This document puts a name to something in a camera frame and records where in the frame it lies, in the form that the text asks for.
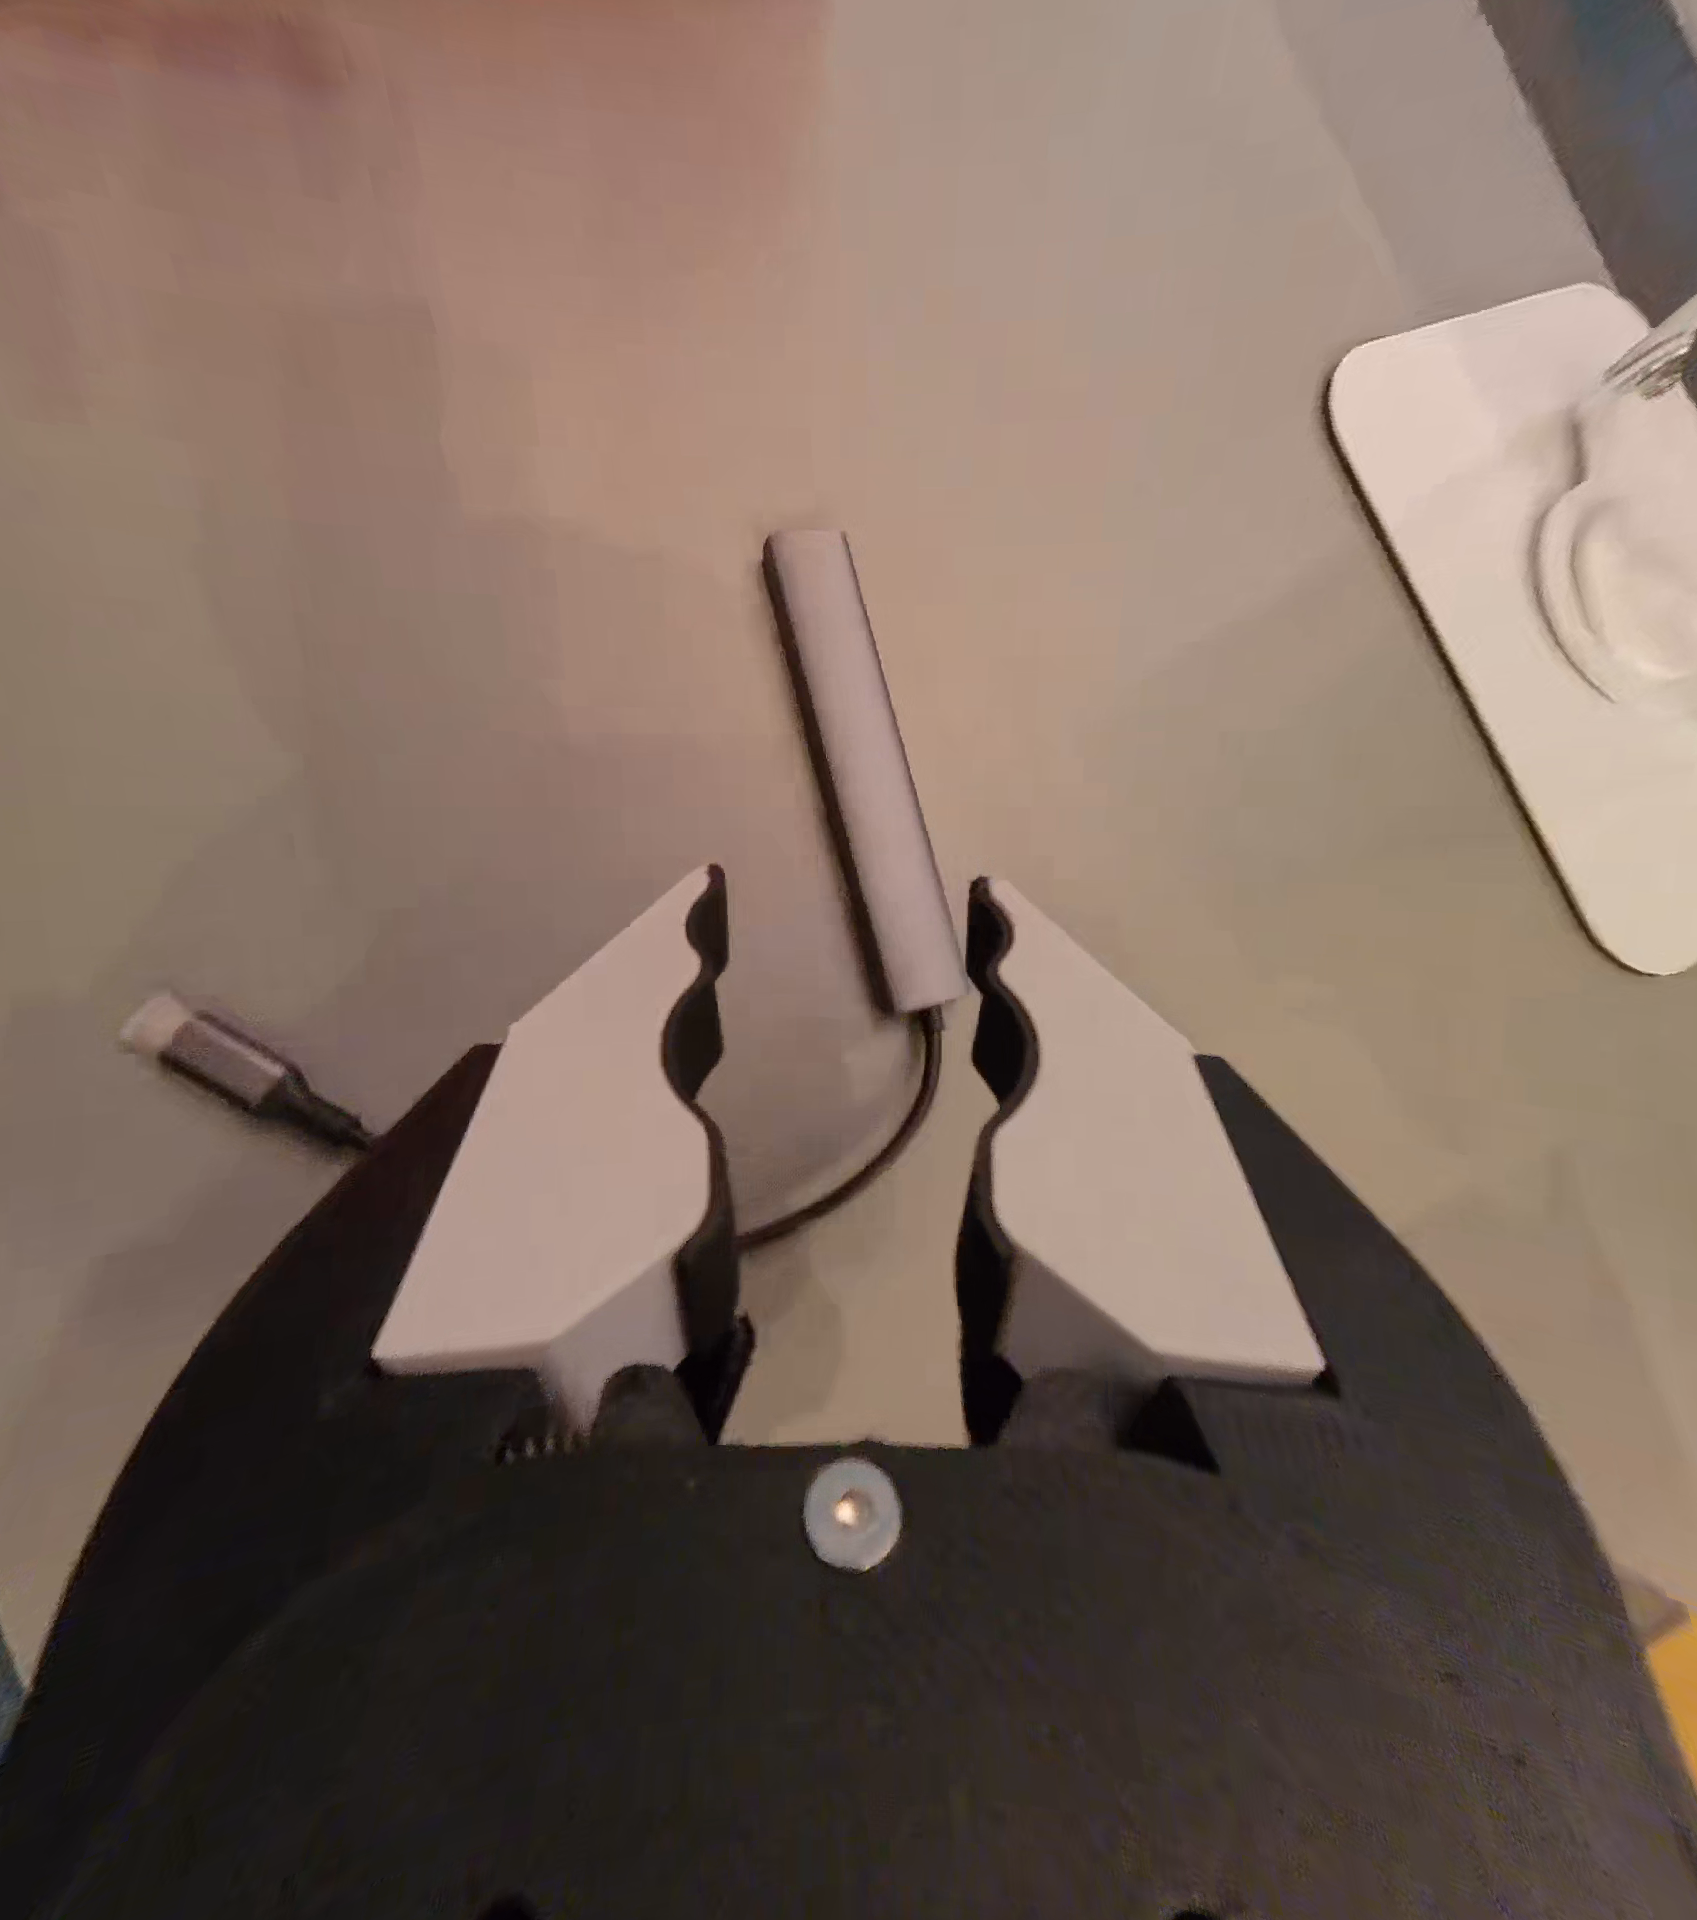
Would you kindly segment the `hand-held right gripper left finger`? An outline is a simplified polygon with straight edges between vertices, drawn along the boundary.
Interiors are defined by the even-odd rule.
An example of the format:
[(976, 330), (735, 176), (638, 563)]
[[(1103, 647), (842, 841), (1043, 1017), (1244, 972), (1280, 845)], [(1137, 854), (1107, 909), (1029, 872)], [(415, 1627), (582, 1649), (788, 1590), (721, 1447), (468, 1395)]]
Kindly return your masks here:
[(515, 1021), (371, 1344), (399, 1378), (535, 1374), (592, 1421), (626, 1368), (735, 1327), (725, 1147), (701, 1105), (722, 1035), (725, 876), (692, 868)]

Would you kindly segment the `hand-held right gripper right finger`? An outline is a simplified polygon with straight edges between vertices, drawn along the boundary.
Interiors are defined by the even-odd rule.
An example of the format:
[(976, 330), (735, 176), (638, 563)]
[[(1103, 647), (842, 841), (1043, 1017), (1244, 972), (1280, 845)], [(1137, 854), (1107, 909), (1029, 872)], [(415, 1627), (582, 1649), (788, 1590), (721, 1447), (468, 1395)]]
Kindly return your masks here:
[(961, 1384), (1312, 1387), (1324, 1355), (1196, 1046), (1003, 878), (971, 887), (964, 961), (997, 1106), (957, 1234)]

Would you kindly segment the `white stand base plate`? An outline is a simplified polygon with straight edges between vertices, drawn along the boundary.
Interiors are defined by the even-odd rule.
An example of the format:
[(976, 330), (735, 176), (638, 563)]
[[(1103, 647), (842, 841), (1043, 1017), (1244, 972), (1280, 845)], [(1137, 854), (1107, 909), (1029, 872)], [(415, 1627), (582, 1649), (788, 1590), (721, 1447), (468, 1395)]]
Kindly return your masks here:
[(1352, 349), (1326, 415), (1496, 770), (1612, 961), (1697, 964), (1697, 404), (1591, 282)]

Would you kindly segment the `grey lettered USB hub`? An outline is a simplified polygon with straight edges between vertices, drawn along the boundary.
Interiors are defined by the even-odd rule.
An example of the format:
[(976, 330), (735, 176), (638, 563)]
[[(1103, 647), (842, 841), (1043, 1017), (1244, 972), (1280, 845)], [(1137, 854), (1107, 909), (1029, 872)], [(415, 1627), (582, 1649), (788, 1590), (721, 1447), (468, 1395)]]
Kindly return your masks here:
[[(837, 863), (877, 1004), (909, 1022), (919, 1074), (893, 1135), (834, 1189), (739, 1236), (762, 1252), (875, 1187), (922, 1131), (946, 1064), (946, 1011), (963, 996), (957, 928), (911, 775), (900, 721), (844, 532), (764, 538), (762, 577)], [(118, 1045), (219, 1105), (334, 1154), (375, 1135), (274, 1048), (171, 995), (123, 1021)]]

